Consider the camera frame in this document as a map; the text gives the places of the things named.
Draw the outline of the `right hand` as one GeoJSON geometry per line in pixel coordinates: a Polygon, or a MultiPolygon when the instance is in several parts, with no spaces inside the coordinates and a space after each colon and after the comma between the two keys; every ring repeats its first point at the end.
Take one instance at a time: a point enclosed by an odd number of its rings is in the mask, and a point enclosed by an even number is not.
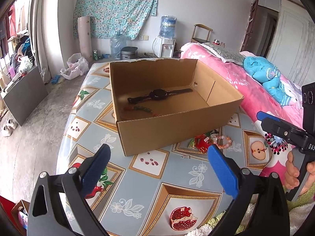
{"type": "MultiPolygon", "coordinates": [[[[293,164],[294,156],[292,151],[288,153],[287,161],[286,161],[286,172],[284,174],[284,185],[287,189],[291,190],[295,187],[299,186],[299,180],[297,179],[299,176],[299,169],[296,168],[293,164]]],[[[309,177],[305,182],[303,189],[300,192],[300,195],[306,193],[314,184],[314,161],[308,163],[307,171],[309,172],[309,177]]]]}

